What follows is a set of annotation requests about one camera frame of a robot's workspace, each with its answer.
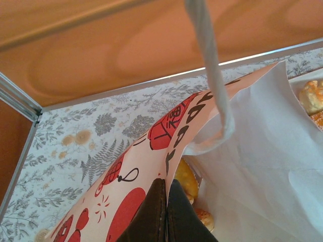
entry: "red lantern print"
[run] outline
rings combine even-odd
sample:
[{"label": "red lantern print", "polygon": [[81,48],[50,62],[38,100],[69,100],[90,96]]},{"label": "red lantern print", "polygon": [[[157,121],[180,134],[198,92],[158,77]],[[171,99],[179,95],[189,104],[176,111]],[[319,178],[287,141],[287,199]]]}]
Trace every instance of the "red lantern print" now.
[{"label": "red lantern print", "polygon": [[127,150],[121,156],[119,156],[119,158],[109,168],[109,170],[105,174],[103,181],[99,184],[99,186],[97,187],[97,189],[95,191],[95,194],[94,194],[95,197],[100,195],[104,186],[110,184],[118,177],[120,170],[121,170],[123,158],[124,158],[126,152],[127,152]]},{"label": "red lantern print", "polygon": [[80,242],[81,241],[81,230],[87,225],[89,221],[89,210],[85,208],[80,214],[79,219],[76,222],[75,231],[72,233],[68,242]]},{"label": "red lantern print", "polygon": [[169,146],[172,136],[182,120],[188,105],[197,95],[197,93],[194,93],[186,98],[151,127],[148,138],[152,150],[165,149]]},{"label": "red lantern print", "polygon": [[127,194],[112,219],[105,242],[115,242],[119,238],[136,215],[145,197],[146,193],[142,188],[135,188]]},{"label": "red lantern print", "polygon": [[69,241],[67,242],[80,242],[81,241],[81,231],[78,229],[72,233],[71,237],[69,238]]},{"label": "red lantern print", "polygon": [[64,242],[66,237],[70,231],[71,225],[73,222],[73,216],[71,215],[68,220],[66,220],[62,227],[60,228],[59,232],[56,234],[56,237],[53,242]]},{"label": "red lantern print", "polygon": [[76,229],[82,230],[89,221],[89,210],[85,208],[76,223]]}]

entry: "golden pastry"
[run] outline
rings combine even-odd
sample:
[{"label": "golden pastry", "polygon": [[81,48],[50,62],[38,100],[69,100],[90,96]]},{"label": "golden pastry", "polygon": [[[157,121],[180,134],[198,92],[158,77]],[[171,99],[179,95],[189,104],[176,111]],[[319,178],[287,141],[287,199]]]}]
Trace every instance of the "golden pastry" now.
[{"label": "golden pastry", "polygon": [[199,220],[201,220],[201,222],[208,229],[208,231],[212,232],[214,229],[213,216],[210,213],[204,211],[203,209],[195,208],[194,210]]},{"label": "golden pastry", "polygon": [[308,115],[323,110],[323,80],[309,81],[299,92],[299,101]]},{"label": "golden pastry", "polygon": [[191,195],[194,199],[197,198],[197,180],[195,179],[194,173],[192,172],[191,168],[183,158],[181,159],[177,167],[175,179],[179,181],[185,193]]},{"label": "golden pastry", "polygon": [[186,194],[187,199],[189,200],[190,204],[192,205],[192,204],[194,203],[194,198],[193,198],[193,196],[191,196],[191,195],[189,195],[189,194],[187,194],[187,193],[185,193],[185,194]]},{"label": "golden pastry", "polygon": [[323,130],[323,111],[311,115],[311,119],[321,130]]}]

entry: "floral wallpaper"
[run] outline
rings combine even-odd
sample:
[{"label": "floral wallpaper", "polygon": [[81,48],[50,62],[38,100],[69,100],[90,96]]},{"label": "floral wallpaper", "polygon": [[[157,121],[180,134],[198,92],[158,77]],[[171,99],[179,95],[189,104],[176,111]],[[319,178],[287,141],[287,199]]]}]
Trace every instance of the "floral wallpaper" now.
[{"label": "floral wallpaper", "polygon": [[[289,77],[323,66],[323,48],[223,70],[227,82],[286,60]],[[0,223],[0,241],[35,240],[51,229],[108,166],[161,116],[207,89],[197,76],[42,115]]]}]

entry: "wooden panel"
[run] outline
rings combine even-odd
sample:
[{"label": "wooden panel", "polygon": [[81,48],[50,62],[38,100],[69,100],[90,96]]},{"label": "wooden panel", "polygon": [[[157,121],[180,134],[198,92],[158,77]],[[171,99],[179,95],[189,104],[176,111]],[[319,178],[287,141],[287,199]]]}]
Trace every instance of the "wooden panel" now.
[{"label": "wooden panel", "polygon": [[[91,10],[105,1],[53,2],[2,1],[0,46],[68,21],[65,13],[86,15],[84,6]],[[222,62],[323,37],[321,0],[209,0],[208,5]],[[0,71],[43,106],[201,66],[184,1],[174,0],[152,1],[0,52]]]},{"label": "wooden panel", "polygon": [[0,100],[0,201],[2,202],[32,122]]}]

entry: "paper bag handle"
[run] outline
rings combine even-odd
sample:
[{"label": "paper bag handle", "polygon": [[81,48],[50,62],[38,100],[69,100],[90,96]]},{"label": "paper bag handle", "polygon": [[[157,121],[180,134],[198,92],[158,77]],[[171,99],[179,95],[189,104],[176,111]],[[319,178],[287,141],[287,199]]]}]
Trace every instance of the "paper bag handle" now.
[{"label": "paper bag handle", "polygon": [[226,141],[235,130],[230,102],[219,68],[218,49],[205,0],[185,0],[186,11],[194,25],[199,48],[205,63],[207,81],[221,116],[222,129],[202,143],[191,142],[184,155],[201,155]]}]

